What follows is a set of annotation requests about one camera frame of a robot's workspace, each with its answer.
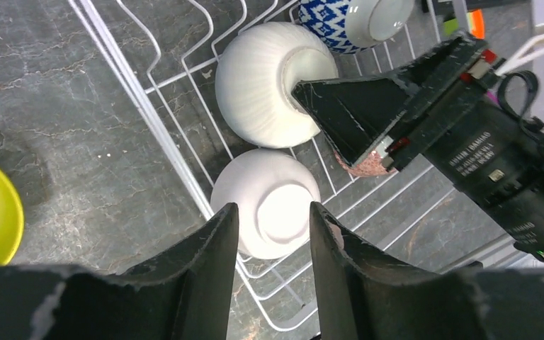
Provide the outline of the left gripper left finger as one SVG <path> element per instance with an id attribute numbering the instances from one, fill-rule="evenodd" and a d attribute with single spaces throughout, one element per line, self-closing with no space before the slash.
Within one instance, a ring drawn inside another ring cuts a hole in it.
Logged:
<path id="1" fill-rule="evenodd" d="M 0 339 L 224 339 L 239 211 L 119 275 L 78 265 L 0 266 Z"/>

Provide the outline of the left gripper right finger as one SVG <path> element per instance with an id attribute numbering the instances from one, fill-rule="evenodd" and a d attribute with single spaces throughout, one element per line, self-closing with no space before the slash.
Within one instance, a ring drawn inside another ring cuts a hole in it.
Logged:
<path id="1" fill-rule="evenodd" d="M 310 248 L 323 339 L 544 339 L 544 268 L 432 273 L 367 242 L 318 202 Z"/>

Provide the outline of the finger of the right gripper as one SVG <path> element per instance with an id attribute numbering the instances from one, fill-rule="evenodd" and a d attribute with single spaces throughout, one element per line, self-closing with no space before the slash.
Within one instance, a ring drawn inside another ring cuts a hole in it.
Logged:
<path id="1" fill-rule="evenodd" d="M 348 166 L 360 164 L 399 120 L 411 90 L 389 78 L 301 81 L 293 98 Z"/>

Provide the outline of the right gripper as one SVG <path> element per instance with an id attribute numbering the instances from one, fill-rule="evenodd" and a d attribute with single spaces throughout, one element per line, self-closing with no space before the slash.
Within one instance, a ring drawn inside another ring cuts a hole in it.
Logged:
<path id="1" fill-rule="evenodd" d="M 389 131 L 384 163 L 400 170 L 424 156 L 516 249 L 544 262 L 544 124 L 515 111 L 504 93 L 512 79 L 522 79 L 530 106 L 539 82 L 530 71 L 498 75 L 503 63 L 485 40 L 456 31 L 388 72 L 411 98 Z"/>

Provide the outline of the white ribbed bowl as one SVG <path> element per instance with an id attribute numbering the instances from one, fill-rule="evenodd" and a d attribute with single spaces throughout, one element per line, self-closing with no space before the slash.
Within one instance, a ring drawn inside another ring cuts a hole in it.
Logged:
<path id="1" fill-rule="evenodd" d="M 243 140 L 271 149 L 301 145 L 320 130 L 291 92 L 300 81 L 339 75 L 328 47 L 288 22 L 255 25 L 235 37 L 215 74 L 218 107 Z"/>

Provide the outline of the blue patterned bowl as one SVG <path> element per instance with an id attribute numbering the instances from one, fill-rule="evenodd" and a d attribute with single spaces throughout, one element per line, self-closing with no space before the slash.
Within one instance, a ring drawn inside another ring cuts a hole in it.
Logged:
<path id="1" fill-rule="evenodd" d="M 411 0 L 300 1 L 298 18 L 331 51 L 354 54 L 396 35 L 414 5 Z"/>

